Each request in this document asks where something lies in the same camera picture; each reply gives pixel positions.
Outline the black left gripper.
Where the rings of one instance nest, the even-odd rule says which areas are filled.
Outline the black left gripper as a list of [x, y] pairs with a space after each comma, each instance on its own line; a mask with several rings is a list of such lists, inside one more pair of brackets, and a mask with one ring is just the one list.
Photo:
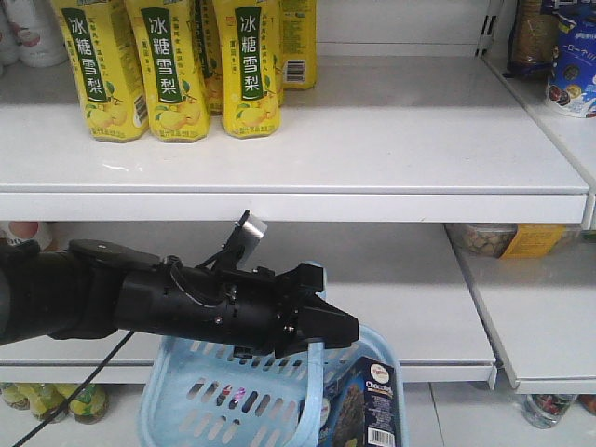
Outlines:
[[299, 264], [281, 275], [179, 267], [162, 264], [126, 274], [115, 304], [119, 329], [232, 345], [242, 356], [278, 358], [305, 352], [312, 343], [326, 349], [351, 347], [359, 321], [330, 305], [324, 270]]

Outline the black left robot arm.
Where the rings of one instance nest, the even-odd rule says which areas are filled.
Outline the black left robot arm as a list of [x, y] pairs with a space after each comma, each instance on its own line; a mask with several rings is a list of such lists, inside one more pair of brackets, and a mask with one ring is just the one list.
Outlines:
[[312, 264], [276, 274], [238, 268], [227, 243], [185, 266], [124, 246], [76, 239], [65, 251], [34, 241], [1, 249], [1, 341], [39, 336], [102, 339], [119, 330], [230, 345], [239, 358], [346, 348], [358, 320], [322, 299], [324, 271]]

